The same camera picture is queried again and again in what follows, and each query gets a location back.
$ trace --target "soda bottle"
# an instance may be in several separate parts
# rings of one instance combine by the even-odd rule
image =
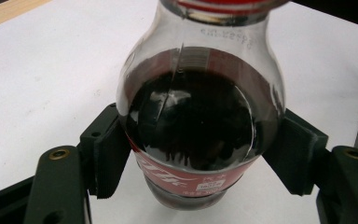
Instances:
[[[159,0],[122,68],[117,110],[162,204],[217,203],[269,149],[285,108],[266,31],[285,2]]]

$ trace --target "white table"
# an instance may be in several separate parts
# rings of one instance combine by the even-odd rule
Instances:
[[[0,24],[0,189],[34,174],[46,150],[79,135],[116,100],[121,65],[157,0],[52,1]],[[353,146],[358,129],[358,25],[290,3],[271,13],[271,46],[287,107]],[[94,223],[318,223],[315,189],[290,195],[259,159],[217,205],[159,204],[133,155],[112,199],[91,197]]]

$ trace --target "coca-cola bottle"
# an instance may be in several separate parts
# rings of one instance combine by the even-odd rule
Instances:
[[[159,0],[123,66],[117,109],[161,203],[211,206],[269,149],[284,92],[266,31],[285,2]]]

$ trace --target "black plastic part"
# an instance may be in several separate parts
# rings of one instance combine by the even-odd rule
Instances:
[[[34,177],[0,190],[0,223],[22,223]]]
[[[328,137],[286,109],[282,126],[272,147],[263,154],[292,194],[310,194],[316,161],[325,153]]]
[[[358,223],[358,148],[335,147],[329,170],[334,192],[321,189],[317,199],[322,224]]]
[[[91,223],[76,147],[55,147],[37,165],[25,224]]]
[[[118,121],[116,104],[111,104],[80,136],[77,146],[83,155],[89,194],[111,197],[130,156],[131,146]]]

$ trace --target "red label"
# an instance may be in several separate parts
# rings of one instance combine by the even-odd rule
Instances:
[[[186,197],[202,197],[227,189],[237,182],[243,172],[253,163],[250,161],[232,170],[213,174],[192,174],[155,162],[131,140],[130,143],[145,176],[168,192]]]

